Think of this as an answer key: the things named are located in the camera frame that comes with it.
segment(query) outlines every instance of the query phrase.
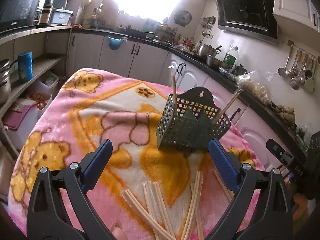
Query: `metal pivot bolt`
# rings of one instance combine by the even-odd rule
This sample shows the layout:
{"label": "metal pivot bolt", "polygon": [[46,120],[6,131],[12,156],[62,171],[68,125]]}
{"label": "metal pivot bolt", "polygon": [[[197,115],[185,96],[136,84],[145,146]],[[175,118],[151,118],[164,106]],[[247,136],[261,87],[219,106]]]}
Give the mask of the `metal pivot bolt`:
{"label": "metal pivot bolt", "polygon": [[244,163],[242,164],[242,168],[244,168],[245,170],[250,170],[251,169],[251,165],[248,163]]}
{"label": "metal pivot bolt", "polygon": [[280,174],[280,170],[279,169],[277,169],[277,168],[275,168],[275,169],[273,169],[273,172],[275,173],[275,174]]}
{"label": "metal pivot bolt", "polygon": [[47,172],[47,170],[48,170],[47,167],[42,167],[42,168],[40,169],[40,173],[45,173],[45,172]]}
{"label": "metal pivot bolt", "polygon": [[69,167],[70,167],[70,169],[74,170],[74,169],[78,168],[78,166],[79,166],[78,163],[71,163]]}

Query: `pink lid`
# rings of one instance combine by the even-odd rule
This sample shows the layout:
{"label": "pink lid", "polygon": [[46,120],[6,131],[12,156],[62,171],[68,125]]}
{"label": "pink lid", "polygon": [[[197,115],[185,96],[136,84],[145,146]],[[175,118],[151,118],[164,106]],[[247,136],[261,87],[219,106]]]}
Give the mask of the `pink lid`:
{"label": "pink lid", "polygon": [[4,117],[2,118],[3,124],[6,125],[11,131],[18,130],[23,118],[26,116],[28,111],[32,107],[36,106],[37,103],[33,100],[20,100],[20,98],[17,99],[11,105],[10,109],[4,114]]}

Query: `perforated basket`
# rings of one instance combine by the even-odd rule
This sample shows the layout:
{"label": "perforated basket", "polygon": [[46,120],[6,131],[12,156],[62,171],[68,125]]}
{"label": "perforated basket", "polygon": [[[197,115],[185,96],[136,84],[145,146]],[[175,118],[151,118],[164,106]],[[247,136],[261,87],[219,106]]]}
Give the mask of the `perforated basket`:
{"label": "perforated basket", "polygon": [[206,88],[196,87],[177,95],[177,103],[178,115],[175,115],[170,94],[156,131],[158,148],[207,151],[209,142],[220,139],[230,128],[230,120],[225,114],[216,124],[212,123],[220,108]]}

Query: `blanket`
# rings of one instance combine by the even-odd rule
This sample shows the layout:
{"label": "blanket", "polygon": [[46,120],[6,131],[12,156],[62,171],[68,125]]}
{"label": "blanket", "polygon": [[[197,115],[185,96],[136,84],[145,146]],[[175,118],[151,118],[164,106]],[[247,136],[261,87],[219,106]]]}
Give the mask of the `blanket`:
{"label": "blanket", "polygon": [[[108,138],[113,144],[112,157],[95,188],[87,193],[108,228],[120,220],[129,239],[154,239],[153,230],[128,205],[121,192],[129,188],[146,208],[142,182],[160,181],[169,219],[180,239],[191,201],[190,183],[195,181],[196,172],[201,171],[204,180],[200,213],[204,235],[208,235],[229,202],[214,175],[208,153],[196,151],[187,157],[175,149],[157,149],[156,128],[169,93],[170,87],[102,70],[85,68],[76,72],[34,127],[15,164],[9,214],[22,232],[26,234],[28,203],[39,169],[47,166],[57,170],[80,162]],[[220,143],[242,163],[249,162],[264,170],[233,124]],[[73,226],[81,230],[66,191],[61,190],[61,194]],[[255,192],[239,230],[247,227],[257,199]],[[190,239],[198,239],[196,230]]]}

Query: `blue canister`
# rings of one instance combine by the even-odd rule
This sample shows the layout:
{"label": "blue canister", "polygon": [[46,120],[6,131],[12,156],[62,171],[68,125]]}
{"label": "blue canister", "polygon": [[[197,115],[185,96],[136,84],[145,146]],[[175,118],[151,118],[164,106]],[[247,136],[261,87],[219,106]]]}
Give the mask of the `blue canister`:
{"label": "blue canister", "polygon": [[32,52],[26,51],[18,55],[18,59],[12,62],[18,62],[19,81],[22,83],[28,82],[32,79]]}

